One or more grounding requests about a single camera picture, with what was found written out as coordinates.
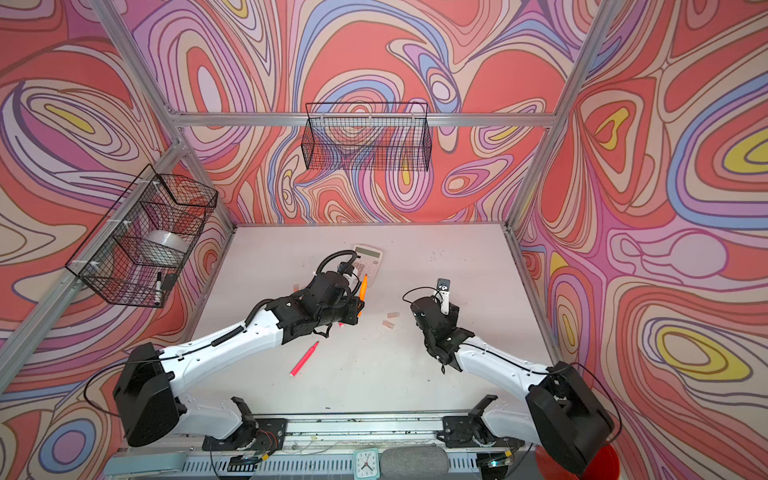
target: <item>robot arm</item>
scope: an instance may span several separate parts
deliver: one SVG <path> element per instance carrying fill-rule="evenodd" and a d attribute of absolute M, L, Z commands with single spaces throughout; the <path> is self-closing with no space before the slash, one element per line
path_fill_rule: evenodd
<path fill-rule="evenodd" d="M 350 256 L 336 272 L 323 272 L 337 257 Z M 155 351 L 151 343 L 135 348 L 114 387 L 113 397 L 127 443 L 138 447 L 173 434 L 208 435 L 220 447 L 239 449 L 256 435 L 246 403 L 193 396 L 203 378 L 265 349 L 316 333 L 327 338 L 334 322 L 356 325 L 365 303 L 349 288 L 353 250 L 328 256 L 303 290 L 259 302 L 250 315 L 218 332 L 182 345 Z M 325 326 L 325 332 L 316 331 Z"/>
<path fill-rule="evenodd" d="M 458 307 L 447 302 L 448 285 L 448 280 L 438 280 L 434 296 L 411 304 L 430 356 L 443 369 L 451 366 L 480 376 L 527 406 L 527 411 L 523 408 L 517 412 L 487 409 L 497 397 L 486 396 L 470 413 L 481 423 L 473 428 L 474 437 L 480 437 L 476 442 L 513 437 L 538 443 L 569 472 L 583 473 L 614 428 L 611 416 L 567 363 L 554 367 L 531 363 L 457 327 Z"/>

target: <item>white table surface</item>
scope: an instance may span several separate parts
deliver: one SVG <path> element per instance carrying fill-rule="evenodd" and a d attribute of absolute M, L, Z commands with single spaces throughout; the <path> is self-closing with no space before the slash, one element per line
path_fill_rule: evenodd
<path fill-rule="evenodd" d="M 356 326 L 334 325 L 330 338 L 304 336 L 256 353 L 199 383 L 193 394 L 239 396 L 255 415 L 464 410 L 493 393 L 490 382 L 440 364 L 424 347 L 407 290 L 451 280 L 458 325 L 512 355 L 551 365 L 544 340 L 499 225 L 240 227 L 194 338 L 242 320 L 254 304 L 301 288 L 328 254 L 361 243 L 383 250 Z M 338 260 L 329 268 L 335 268 Z M 429 295 L 421 290 L 411 298 Z M 388 313 L 394 329 L 382 325 Z M 290 370 L 316 341 L 296 378 Z"/>

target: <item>pink marker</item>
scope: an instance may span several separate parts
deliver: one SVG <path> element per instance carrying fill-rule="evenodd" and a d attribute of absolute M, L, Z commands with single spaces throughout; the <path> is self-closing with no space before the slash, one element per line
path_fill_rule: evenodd
<path fill-rule="evenodd" d="M 320 341 L 315 342 L 312 347 L 306 351 L 303 357 L 301 357 L 301 360 L 296 364 L 296 366 L 293 367 L 293 370 L 290 371 L 291 376 L 296 376 L 299 373 L 299 370 L 301 370 L 301 367 L 304 366 L 307 360 L 310 359 L 313 353 L 315 353 L 315 349 L 317 348 L 317 344 L 320 343 Z"/>

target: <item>wire basket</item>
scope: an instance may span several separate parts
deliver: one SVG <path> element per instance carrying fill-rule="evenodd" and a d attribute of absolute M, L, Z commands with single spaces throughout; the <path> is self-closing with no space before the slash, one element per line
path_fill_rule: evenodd
<path fill-rule="evenodd" d="M 96 253 L 67 268 L 108 303 L 161 308 L 217 200 L 207 185 L 156 173 Z"/>
<path fill-rule="evenodd" d="M 306 169 L 427 171 L 428 112 L 422 102 L 308 103 L 301 140 Z"/>

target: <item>colorful patterned wall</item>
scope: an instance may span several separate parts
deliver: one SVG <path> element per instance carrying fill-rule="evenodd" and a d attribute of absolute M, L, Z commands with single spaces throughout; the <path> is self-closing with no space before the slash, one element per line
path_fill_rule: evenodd
<path fill-rule="evenodd" d="M 309 101 L 427 101 L 551 112 L 591 2 L 118 3 L 179 111 L 301 112 Z M 433 129 L 427 173 L 305 172 L 301 128 L 187 137 L 238 223 L 505 220 L 541 129 Z"/>
<path fill-rule="evenodd" d="M 306 170 L 298 127 L 191 127 L 235 223 L 475 222 L 508 217 L 542 128 L 461 127 L 428 172 Z"/>
<path fill-rule="evenodd" d="M 134 175 L 168 146 L 86 4 L 0 4 L 2 342 Z M 178 342 L 222 246 L 214 217 L 162 310 L 78 296 L 0 396 L 0 479 L 98 476 L 122 431 L 84 402 L 84 381 L 137 344 Z M 103 406 L 116 372 L 89 389 Z"/>
<path fill-rule="evenodd" d="M 595 67 L 516 225 L 557 342 L 629 478 L 765 478 L 768 3 L 629 1 Z"/>
<path fill-rule="evenodd" d="M 427 100 L 553 111 L 596 6 L 539 0 L 116 2 L 178 111 Z"/>

